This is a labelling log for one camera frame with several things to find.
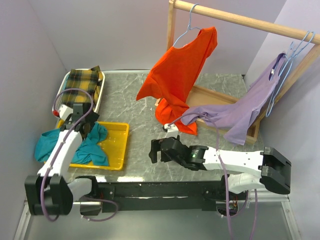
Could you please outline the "teal t shirt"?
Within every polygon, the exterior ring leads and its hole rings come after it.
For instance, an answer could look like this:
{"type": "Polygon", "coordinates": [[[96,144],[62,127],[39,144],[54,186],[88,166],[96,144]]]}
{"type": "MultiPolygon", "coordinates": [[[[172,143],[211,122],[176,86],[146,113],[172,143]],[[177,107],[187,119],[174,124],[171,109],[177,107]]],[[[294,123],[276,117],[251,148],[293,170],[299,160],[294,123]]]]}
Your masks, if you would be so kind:
{"type": "MultiPolygon", "coordinates": [[[[60,130],[58,128],[41,134],[34,152],[34,158],[37,162],[45,162],[50,157],[59,138],[60,130]]],[[[109,166],[108,156],[98,145],[104,141],[108,135],[106,127],[95,123],[91,132],[76,150],[72,163],[86,165],[92,162],[96,166],[109,166]]]]}

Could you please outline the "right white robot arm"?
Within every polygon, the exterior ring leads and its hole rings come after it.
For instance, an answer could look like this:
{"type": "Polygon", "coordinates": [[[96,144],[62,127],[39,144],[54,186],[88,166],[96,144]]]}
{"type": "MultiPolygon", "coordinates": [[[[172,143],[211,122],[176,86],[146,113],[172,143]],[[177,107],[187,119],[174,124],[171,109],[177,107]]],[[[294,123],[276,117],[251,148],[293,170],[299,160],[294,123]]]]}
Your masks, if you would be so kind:
{"type": "Polygon", "coordinates": [[[148,156],[153,164],[174,161],[192,171],[222,170],[228,180],[218,189],[226,200],[254,189],[278,195],[291,192],[292,163],[273,147],[252,152],[217,150],[211,146],[187,146],[179,137],[168,137],[153,139],[148,156]]]}

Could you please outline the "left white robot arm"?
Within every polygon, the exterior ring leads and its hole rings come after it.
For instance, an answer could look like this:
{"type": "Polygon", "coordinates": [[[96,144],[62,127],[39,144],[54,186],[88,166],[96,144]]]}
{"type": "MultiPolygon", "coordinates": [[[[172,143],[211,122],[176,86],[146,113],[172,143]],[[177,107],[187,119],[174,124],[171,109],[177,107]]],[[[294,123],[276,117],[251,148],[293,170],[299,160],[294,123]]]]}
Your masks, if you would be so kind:
{"type": "Polygon", "coordinates": [[[37,175],[24,182],[29,211],[54,222],[68,215],[73,203],[81,198],[94,201],[100,194],[94,176],[81,176],[67,183],[64,176],[83,140],[91,132],[99,115],[91,103],[76,103],[73,112],[60,127],[57,143],[37,175]]]}

